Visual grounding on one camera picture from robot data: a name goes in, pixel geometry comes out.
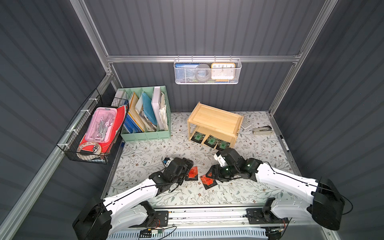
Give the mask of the red tea bag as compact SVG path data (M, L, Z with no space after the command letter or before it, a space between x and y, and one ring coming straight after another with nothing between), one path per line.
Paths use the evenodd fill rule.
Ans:
M205 190L211 189L211 188L218 185L216 180L211 179L211 178L207 178L205 175L200 176L200 179L202 181L202 184L203 184Z
M185 180L197 181L198 179L199 179L198 167L192 167Z

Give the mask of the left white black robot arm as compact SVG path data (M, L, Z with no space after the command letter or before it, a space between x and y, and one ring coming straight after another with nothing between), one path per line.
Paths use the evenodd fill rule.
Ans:
M159 227L162 220L149 200L180 186L194 166L186 158L165 158L165 167L140 184L104 199L92 198L73 222L79 240L105 240L129 227Z

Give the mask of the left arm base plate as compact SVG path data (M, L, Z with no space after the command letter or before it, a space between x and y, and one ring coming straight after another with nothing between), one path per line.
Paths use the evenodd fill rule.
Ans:
M140 225L133 225L132 228L155 228L166 227L169 221L168 211L154 211L148 214L147 218Z

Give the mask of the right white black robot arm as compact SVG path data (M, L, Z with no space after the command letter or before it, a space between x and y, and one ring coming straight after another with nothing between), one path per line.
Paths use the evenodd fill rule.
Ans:
M266 200L259 218L267 223L286 218L312 218L320 226L338 231L341 227L344 197L329 179L304 178L273 168L268 162L244 159L235 149L215 154L218 164L211 166L206 177L222 183L246 179L272 185L298 197L298 200Z

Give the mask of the red tea bag bottom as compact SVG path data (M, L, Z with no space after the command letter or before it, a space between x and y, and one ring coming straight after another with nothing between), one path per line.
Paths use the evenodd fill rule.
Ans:
M216 180L211 179L211 178L207 178L205 175L200 176L200 179L202 181L202 184L203 184L205 190L211 189L211 188L218 185Z

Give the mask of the green tea bag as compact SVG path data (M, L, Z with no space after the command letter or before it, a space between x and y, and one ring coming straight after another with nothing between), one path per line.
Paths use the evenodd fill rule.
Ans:
M219 139L216 137L209 135L208 138L205 140L204 144L209 146L210 148L215 148L216 145L218 144Z
M218 143L216 145L216 150L218 151L223 151L227 148L229 148L231 143L223 141L223 140L218 140Z
M195 132L195 133L193 134L192 138L191 138L191 141L196 142L196 143L198 143L198 144L201 144L202 141L204 140L205 136L206 136L206 135L203 134L203 133Z

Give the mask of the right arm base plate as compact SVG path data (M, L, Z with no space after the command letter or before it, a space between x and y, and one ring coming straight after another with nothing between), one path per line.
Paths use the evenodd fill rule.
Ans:
M287 224L289 221L289 218L280 219L276 217L270 210L263 210L262 208L246 209L245 217L248 219L250 225L284 223Z

